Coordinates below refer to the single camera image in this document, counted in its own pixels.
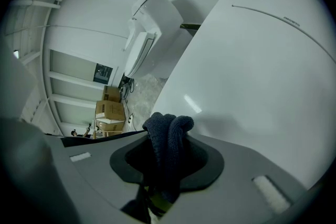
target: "gray surface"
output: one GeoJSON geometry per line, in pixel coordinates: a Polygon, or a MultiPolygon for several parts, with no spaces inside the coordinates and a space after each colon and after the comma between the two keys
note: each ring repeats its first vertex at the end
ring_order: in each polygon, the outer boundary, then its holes
{"type": "Polygon", "coordinates": [[[139,223],[114,208],[80,175],[57,137],[45,136],[51,148],[58,175],[77,210],[82,224],[139,223]]]}
{"type": "MultiPolygon", "coordinates": [[[[96,203],[97,197],[114,208],[121,208],[135,198],[138,186],[123,182],[111,169],[109,159],[117,148],[144,135],[134,135],[99,144],[68,147],[63,150],[61,141],[57,141],[60,145],[58,145],[57,151],[53,149],[53,155],[57,154],[55,162],[62,161],[62,164],[57,165],[56,163],[56,167],[60,171],[60,177],[64,181],[69,196],[76,208],[81,210],[81,218],[85,215],[93,221],[96,213],[91,206],[96,203]],[[84,152],[90,152],[92,156],[75,163],[70,162],[68,156],[84,152]],[[83,210],[83,207],[88,209],[88,206],[91,213],[83,210]]],[[[250,224],[269,221],[274,214],[251,181],[260,175],[267,175],[293,202],[306,192],[304,187],[293,177],[249,148],[200,135],[192,137],[212,146],[223,155],[224,170],[207,189],[181,194],[160,223],[204,223],[210,221],[211,223],[250,224]]],[[[113,218],[116,220],[119,215],[113,215],[113,218]]]]}
{"type": "Polygon", "coordinates": [[[273,218],[267,224],[286,224],[293,223],[299,215],[301,215],[307,207],[313,202],[316,196],[321,191],[322,186],[317,184],[310,188],[300,199],[288,210],[283,212],[279,217],[273,218]]]}
{"type": "Polygon", "coordinates": [[[292,201],[304,187],[259,153],[210,137],[193,135],[217,149],[224,158],[220,177],[205,190],[183,193],[160,221],[165,223],[263,223],[273,217],[264,198],[251,181],[267,175],[292,201]]]}
{"type": "Polygon", "coordinates": [[[139,185],[124,182],[111,168],[110,157],[112,153],[145,136],[147,133],[132,135],[103,143],[84,146],[67,147],[68,156],[89,152],[92,156],[78,162],[74,166],[83,178],[106,201],[116,208],[122,208],[130,200],[136,198],[139,185]]]}
{"type": "Polygon", "coordinates": [[[26,219],[36,216],[35,222],[45,221],[45,215],[54,223],[80,223],[53,165],[45,135],[39,128],[17,120],[0,118],[0,126],[4,134],[10,134],[0,136],[2,179],[7,190],[3,212],[19,204],[19,214],[26,219]]]}

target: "black opening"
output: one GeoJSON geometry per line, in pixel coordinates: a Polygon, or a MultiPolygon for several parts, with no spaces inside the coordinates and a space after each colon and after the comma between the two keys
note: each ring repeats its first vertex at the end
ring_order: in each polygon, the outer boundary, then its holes
{"type": "MultiPolygon", "coordinates": [[[[191,141],[184,139],[184,162],[181,166],[181,178],[195,173],[205,166],[208,161],[207,152],[191,141]]],[[[135,146],[125,154],[125,161],[143,174],[143,185],[152,186],[156,181],[156,159],[150,139],[135,146]]]]}

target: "cable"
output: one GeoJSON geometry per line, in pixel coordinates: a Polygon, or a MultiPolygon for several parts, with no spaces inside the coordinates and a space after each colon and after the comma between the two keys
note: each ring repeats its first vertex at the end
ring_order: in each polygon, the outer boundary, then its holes
{"type": "Polygon", "coordinates": [[[121,98],[121,100],[125,101],[125,104],[126,104],[126,108],[127,108],[127,112],[128,112],[127,121],[130,119],[131,116],[133,116],[133,119],[132,119],[133,128],[134,128],[135,131],[137,131],[135,126],[134,126],[134,113],[130,114],[130,110],[128,108],[128,100],[126,100],[128,94],[134,92],[134,79],[130,79],[127,83],[125,83],[123,85],[123,87],[125,87],[125,86],[127,86],[126,93],[125,93],[124,97],[121,98]]]}

